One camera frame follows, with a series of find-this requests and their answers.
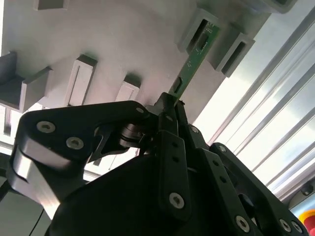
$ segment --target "screw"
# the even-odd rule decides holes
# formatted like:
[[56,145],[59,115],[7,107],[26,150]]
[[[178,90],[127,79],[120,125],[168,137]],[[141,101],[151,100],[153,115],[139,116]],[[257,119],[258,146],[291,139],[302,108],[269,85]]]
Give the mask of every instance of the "screw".
[[195,132],[195,133],[198,133],[198,132],[199,132],[199,130],[198,130],[195,126],[192,126],[192,127],[191,127],[191,130],[192,130],[193,132]]
[[282,225],[282,228],[287,231],[287,232],[291,232],[291,227],[282,219],[279,220],[281,225]]
[[40,132],[46,134],[52,133],[56,129],[55,125],[49,121],[40,121],[39,123],[37,123],[36,127]]
[[140,112],[140,113],[144,113],[144,111],[140,108],[140,107],[137,107],[137,109],[136,109],[138,112]]
[[170,121],[173,121],[172,117],[166,115],[166,118],[168,118]]
[[303,233],[301,227],[296,222],[291,221],[291,223],[299,233]]
[[222,151],[222,152],[226,152],[226,149],[225,149],[225,147],[223,147],[223,146],[219,146],[219,149]]
[[235,222],[238,227],[240,227],[240,229],[243,230],[245,233],[248,233],[250,231],[250,225],[242,216],[237,215],[235,217]]
[[84,146],[84,142],[77,137],[70,137],[65,142],[67,147],[74,150],[80,150]]
[[185,205],[184,199],[178,193],[171,193],[169,195],[169,202],[177,209],[182,209]]

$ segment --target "screw hole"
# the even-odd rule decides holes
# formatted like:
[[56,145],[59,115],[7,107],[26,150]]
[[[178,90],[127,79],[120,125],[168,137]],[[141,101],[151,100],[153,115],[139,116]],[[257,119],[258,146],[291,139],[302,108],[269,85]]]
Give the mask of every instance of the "screw hole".
[[226,179],[225,179],[225,178],[223,178],[222,176],[220,176],[220,179],[221,179],[221,181],[222,181],[223,183],[226,183]]
[[78,142],[77,140],[72,140],[71,143],[72,143],[73,145],[79,146],[79,142]]
[[241,222],[241,225],[242,225],[243,227],[246,227],[246,224],[245,224],[245,222],[244,222],[243,220],[241,220],[240,222]]
[[47,124],[43,124],[41,127],[42,127],[43,129],[50,129],[50,126],[47,125]]
[[178,159],[178,157],[176,157],[176,156],[173,156],[172,159],[173,159],[173,161],[176,162],[176,163],[179,162],[179,159]]

